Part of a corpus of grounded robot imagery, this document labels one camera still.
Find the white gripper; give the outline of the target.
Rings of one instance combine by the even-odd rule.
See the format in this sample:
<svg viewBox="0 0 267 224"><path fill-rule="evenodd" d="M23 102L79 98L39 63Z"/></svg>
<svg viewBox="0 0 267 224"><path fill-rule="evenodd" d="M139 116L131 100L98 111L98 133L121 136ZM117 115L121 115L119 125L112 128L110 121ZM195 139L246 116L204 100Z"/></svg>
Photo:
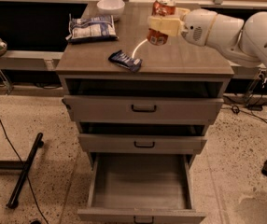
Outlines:
<svg viewBox="0 0 267 224"><path fill-rule="evenodd" d="M177 17L149 16L148 26L152 30L169 36L178 36L185 30L182 36L187 42L204 46L217 13L206 9L190 11L184 7L177 7L175 14Z"/></svg>

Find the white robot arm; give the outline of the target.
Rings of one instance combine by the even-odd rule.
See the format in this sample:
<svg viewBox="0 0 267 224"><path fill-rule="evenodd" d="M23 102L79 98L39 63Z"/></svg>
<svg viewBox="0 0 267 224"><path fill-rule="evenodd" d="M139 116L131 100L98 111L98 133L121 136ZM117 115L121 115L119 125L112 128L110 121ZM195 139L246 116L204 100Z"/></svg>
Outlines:
<svg viewBox="0 0 267 224"><path fill-rule="evenodd" d="M244 21L207 9L177 8L174 15L152 15L148 26L164 35L181 35L187 42L217 50L227 60L267 69L267 12Z"/></svg>

